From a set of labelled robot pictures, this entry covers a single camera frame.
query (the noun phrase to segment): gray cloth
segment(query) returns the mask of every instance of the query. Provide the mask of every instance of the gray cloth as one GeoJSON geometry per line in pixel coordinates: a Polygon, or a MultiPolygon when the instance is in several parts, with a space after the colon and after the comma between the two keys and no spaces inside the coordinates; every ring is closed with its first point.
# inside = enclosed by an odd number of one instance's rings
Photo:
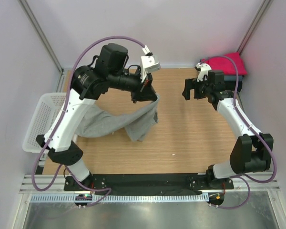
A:
{"type": "Polygon", "coordinates": [[[143,141],[150,128],[159,122],[158,99],[132,114],[113,116],[94,104],[85,114],[75,133],[82,137],[101,137],[125,128],[132,141],[143,141]]]}

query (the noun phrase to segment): white plastic basket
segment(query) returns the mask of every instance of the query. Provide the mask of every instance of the white plastic basket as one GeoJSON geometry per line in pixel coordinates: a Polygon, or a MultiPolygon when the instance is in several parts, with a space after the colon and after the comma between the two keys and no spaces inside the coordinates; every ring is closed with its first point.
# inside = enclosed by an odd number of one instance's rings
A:
{"type": "Polygon", "coordinates": [[[41,151],[41,147],[36,142],[36,136],[48,132],[65,101],[65,97],[66,93],[47,93],[40,97],[22,144],[24,151],[32,153],[41,151]]]}

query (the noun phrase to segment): robotic arm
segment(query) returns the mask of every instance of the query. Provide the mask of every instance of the robotic arm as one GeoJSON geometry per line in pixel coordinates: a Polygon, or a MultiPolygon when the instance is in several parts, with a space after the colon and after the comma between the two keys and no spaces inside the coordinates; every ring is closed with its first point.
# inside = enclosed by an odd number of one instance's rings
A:
{"type": "Polygon", "coordinates": [[[53,162],[68,166],[86,187],[92,183],[92,174],[82,160],[83,151],[72,141],[74,132],[88,109],[109,88],[129,91],[134,103],[157,100],[156,92],[152,87],[151,73],[159,70],[160,64],[147,46],[143,51],[145,56],[141,57],[141,64],[135,65],[137,67],[135,73],[130,73],[129,69],[125,69],[129,58],[128,50],[115,43],[104,45],[100,55],[94,56],[91,64],[81,66],[74,72],[66,110],[60,110],[45,135],[36,137],[36,141],[43,147],[61,113],[65,112],[61,124],[48,145],[48,156],[53,162]]]}
{"type": "Polygon", "coordinates": [[[222,179],[234,175],[268,170],[271,156],[253,131],[259,133],[271,150],[273,147],[272,136],[263,134],[252,124],[237,100],[234,106],[233,92],[226,89],[222,71],[211,70],[210,66],[205,63],[198,64],[196,67],[200,70],[199,75],[197,78],[185,80],[182,95],[189,100],[190,90],[194,89],[194,99],[207,98],[213,108],[222,114],[237,138],[230,159],[221,164],[211,165],[207,169],[206,175],[210,186],[213,183],[215,187],[222,183],[222,179]]]}

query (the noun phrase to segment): wooden table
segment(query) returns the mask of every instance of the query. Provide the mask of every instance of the wooden table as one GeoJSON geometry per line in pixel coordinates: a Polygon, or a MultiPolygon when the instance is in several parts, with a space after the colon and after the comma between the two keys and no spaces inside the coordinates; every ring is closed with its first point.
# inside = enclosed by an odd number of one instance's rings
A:
{"type": "MultiPolygon", "coordinates": [[[[184,80],[196,73],[195,69],[161,69],[153,75],[153,87],[161,96],[159,124],[143,142],[132,142],[124,129],[99,138],[79,137],[77,145],[84,151],[88,169],[96,174],[196,173],[228,160],[235,138],[225,119],[207,99],[186,101],[181,95],[184,80]]],[[[129,92],[115,89],[97,101],[114,115],[148,103],[133,104],[129,92]]],[[[43,173],[54,174],[57,166],[47,159],[43,173]]]]}

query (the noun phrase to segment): red cloth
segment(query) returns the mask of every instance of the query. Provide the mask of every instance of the red cloth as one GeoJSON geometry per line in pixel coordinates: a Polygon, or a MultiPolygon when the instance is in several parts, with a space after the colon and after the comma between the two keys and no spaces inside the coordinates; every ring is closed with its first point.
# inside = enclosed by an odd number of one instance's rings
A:
{"type": "MultiPolygon", "coordinates": [[[[229,53],[225,56],[231,58],[235,62],[239,75],[247,75],[244,62],[240,58],[238,52],[229,53]]],[[[225,75],[236,75],[233,64],[226,58],[215,57],[206,61],[205,63],[210,65],[213,70],[223,70],[225,75]]]]}

